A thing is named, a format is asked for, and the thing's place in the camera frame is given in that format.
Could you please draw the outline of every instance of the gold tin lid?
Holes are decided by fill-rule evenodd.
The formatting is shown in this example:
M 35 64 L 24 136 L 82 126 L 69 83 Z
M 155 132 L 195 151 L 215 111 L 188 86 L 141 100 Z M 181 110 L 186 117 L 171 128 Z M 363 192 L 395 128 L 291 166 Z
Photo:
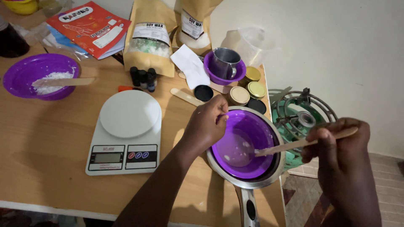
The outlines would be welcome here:
M 246 105 L 250 100 L 250 94 L 245 88 L 236 86 L 230 89 L 229 98 L 236 105 Z
M 250 96 L 254 99 L 262 99 L 267 93 L 262 84 L 254 81 L 247 85 L 247 90 L 250 93 Z
M 261 79 L 261 73 L 259 70 L 253 66 L 248 66 L 246 70 L 246 76 L 248 82 L 259 81 Z

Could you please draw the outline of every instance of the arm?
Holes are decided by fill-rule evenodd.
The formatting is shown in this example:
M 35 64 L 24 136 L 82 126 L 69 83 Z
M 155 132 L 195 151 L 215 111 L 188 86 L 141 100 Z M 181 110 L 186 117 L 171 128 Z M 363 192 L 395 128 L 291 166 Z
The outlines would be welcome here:
M 330 132 L 356 126 L 349 137 L 335 140 Z M 307 141 L 318 144 L 305 147 L 302 157 L 309 162 L 318 156 L 318 181 L 324 195 L 351 226 L 381 226 L 375 180 L 368 155 L 369 124 L 353 118 L 340 118 L 334 123 L 313 128 Z
M 215 96 L 196 108 L 184 135 L 116 219 L 114 226 L 167 226 L 178 190 L 192 162 L 224 135 L 227 101 Z

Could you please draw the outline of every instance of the wooden table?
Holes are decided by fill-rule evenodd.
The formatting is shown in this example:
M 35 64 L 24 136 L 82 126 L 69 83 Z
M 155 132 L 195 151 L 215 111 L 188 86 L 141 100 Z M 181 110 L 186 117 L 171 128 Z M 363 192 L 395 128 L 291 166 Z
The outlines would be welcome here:
M 0 13 L 16 18 L 0 5 Z M 15 59 L 0 57 L 0 75 L 18 60 L 44 53 L 39 45 Z M 131 85 L 114 58 L 79 62 L 81 75 L 98 76 L 67 98 L 41 101 L 12 96 L 0 88 L 0 207 L 114 220 L 150 174 L 90 177 L 84 172 L 88 150 L 104 102 L 119 85 Z M 265 84 L 265 77 L 260 81 Z M 162 160 L 181 138 L 195 107 L 170 94 L 192 94 L 184 79 L 160 77 L 152 96 L 162 109 Z M 267 97 L 263 99 L 268 106 Z M 265 114 L 270 118 L 270 111 Z M 255 190 L 261 226 L 285 226 L 280 181 Z M 198 157 L 179 190 L 170 221 L 205 226 L 240 226 L 234 187 L 214 173 L 206 155 Z

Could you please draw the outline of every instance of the hand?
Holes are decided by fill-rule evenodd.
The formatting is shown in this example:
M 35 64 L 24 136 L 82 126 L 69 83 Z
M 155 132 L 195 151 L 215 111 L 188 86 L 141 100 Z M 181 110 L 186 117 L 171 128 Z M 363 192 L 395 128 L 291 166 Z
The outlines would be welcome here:
M 331 133 L 358 127 L 349 137 L 335 140 Z M 369 124 L 353 118 L 340 118 L 312 128 L 306 140 L 318 144 L 305 147 L 303 162 L 319 159 L 318 180 L 331 204 L 353 226 L 381 226 L 375 181 L 368 155 Z
M 225 134 L 226 120 L 229 118 L 225 113 L 228 111 L 227 100 L 221 95 L 217 95 L 209 102 L 198 106 L 193 112 L 179 143 L 191 145 L 196 148 L 195 155 L 200 155 Z

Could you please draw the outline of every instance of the digital kitchen scale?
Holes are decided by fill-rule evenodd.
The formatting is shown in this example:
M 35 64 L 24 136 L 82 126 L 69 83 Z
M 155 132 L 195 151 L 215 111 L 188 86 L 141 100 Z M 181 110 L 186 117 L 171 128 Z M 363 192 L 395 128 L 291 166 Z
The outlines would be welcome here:
M 119 92 L 102 106 L 86 174 L 154 172 L 160 162 L 161 107 L 138 90 Z

